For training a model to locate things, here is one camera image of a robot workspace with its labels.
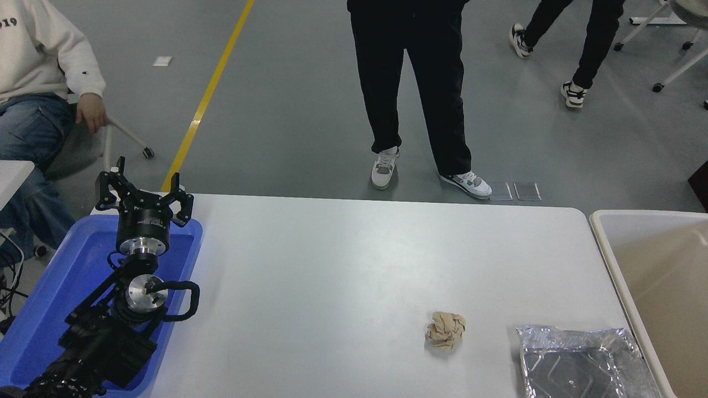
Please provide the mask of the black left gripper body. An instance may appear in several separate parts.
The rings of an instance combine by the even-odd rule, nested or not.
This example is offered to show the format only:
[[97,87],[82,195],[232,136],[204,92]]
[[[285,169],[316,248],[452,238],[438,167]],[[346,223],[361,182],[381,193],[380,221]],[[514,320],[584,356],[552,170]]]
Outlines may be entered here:
[[117,227],[116,246],[123,247],[135,239],[151,239],[161,247],[169,246],[169,225],[172,219],[170,207],[157,208],[155,200],[140,201],[137,196],[127,196],[121,199],[117,209],[119,221]]

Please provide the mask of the seated person's left hand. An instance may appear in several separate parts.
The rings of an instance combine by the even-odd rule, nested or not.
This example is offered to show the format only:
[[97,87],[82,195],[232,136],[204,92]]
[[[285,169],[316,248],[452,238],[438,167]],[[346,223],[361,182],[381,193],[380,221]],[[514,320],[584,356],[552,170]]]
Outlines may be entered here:
[[108,123],[108,113],[103,98],[95,93],[84,93],[76,104],[75,124],[85,123],[91,135]]

